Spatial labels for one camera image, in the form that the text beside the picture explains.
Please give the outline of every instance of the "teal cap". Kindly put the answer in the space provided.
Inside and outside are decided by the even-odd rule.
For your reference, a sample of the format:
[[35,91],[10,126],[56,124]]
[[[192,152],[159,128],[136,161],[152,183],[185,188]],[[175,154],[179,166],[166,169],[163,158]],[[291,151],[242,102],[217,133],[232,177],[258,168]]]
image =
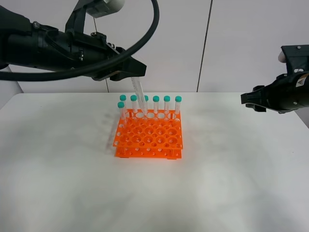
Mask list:
[[160,100],[159,96],[154,96],[153,97],[154,102],[158,102]]
[[125,101],[126,100],[126,96],[125,95],[120,95],[120,100],[121,101]]
[[125,107],[125,104],[121,101],[121,102],[118,102],[118,108],[121,109],[121,108],[124,108]]
[[164,101],[165,101],[165,102],[169,102],[169,101],[170,101],[170,97],[169,97],[169,96],[165,96],[165,97],[164,97]]
[[175,98],[175,101],[176,101],[176,102],[181,102],[181,101],[182,101],[181,96],[177,96],[177,97]]
[[135,102],[136,100],[137,100],[136,95],[132,95],[132,96],[131,96],[131,101]]

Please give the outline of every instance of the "table surface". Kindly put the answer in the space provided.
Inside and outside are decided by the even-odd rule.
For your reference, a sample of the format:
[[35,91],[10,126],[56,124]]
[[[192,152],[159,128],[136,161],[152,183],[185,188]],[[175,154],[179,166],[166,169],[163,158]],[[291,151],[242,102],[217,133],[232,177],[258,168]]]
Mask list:
[[256,113],[239,93],[176,95],[178,160],[114,157],[119,94],[14,96],[0,110],[0,231],[309,231],[299,117]]

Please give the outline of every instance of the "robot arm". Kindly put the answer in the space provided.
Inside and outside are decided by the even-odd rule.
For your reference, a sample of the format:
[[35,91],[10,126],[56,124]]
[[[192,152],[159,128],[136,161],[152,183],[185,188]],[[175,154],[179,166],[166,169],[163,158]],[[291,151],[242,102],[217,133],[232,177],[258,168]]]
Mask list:
[[257,112],[271,109],[280,114],[309,107],[309,45],[283,46],[287,74],[268,86],[256,86],[253,92],[241,95],[241,103]]
[[[156,0],[151,0],[156,10]],[[79,75],[96,81],[110,78],[119,81],[127,77],[145,76],[146,65],[131,57],[153,35],[159,18],[154,15],[152,27],[134,51],[107,43],[106,35],[84,34],[85,14],[97,18],[118,12],[124,0],[79,0],[66,23],[65,32],[30,23],[29,19],[0,6],[0,69],[8,64],[55,71],[55,73],[0,72],[0,80],[48,81]]]

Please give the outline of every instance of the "test tube rack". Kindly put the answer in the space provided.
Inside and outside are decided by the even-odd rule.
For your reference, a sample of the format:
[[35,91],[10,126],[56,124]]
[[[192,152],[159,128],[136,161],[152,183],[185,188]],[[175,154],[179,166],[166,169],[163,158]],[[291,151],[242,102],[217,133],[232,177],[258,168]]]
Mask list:
[[181,115],[170,110],[149,109],[145,116],[139,109],[127,109],[126,120],[119,120],[113,146],[120,158],[181,159],[183,135]]

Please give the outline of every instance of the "test tube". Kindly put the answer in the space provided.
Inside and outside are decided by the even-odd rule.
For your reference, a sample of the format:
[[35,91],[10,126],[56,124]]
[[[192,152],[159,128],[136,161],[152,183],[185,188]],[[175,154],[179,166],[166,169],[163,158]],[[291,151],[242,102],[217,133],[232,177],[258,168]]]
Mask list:
[[170,101],[170,97],[169,96],[165,96],[164,97],[164,113],[166,115],[169,114],[169,101]]
[[120,118],[126,121],[125,104],[122,101],[118,102],[118,108],[120,111]]
[[145,101],[146,101],[146,112],[148,112],[148,100],[149,97],[147,95],[145,95]]
[[181,96],[177,96],[175,98],[175,114],[179,114],[180,113],[180,103],[182,102],[182,98]]
[[153,101],[154,101],[154,113],[157,114],[158,113],[158,109],[159,109],[159,96],[154,96],[153,97]]
[[137,97],[136,97],[136,95],[131,96],[131,101],[132,101],[133,112],[137,113]]
[[122,101],[125,104],[125,112],[127,112],[127,109],[126,109],[126,96],[125,95],[120,95],[120,101]]

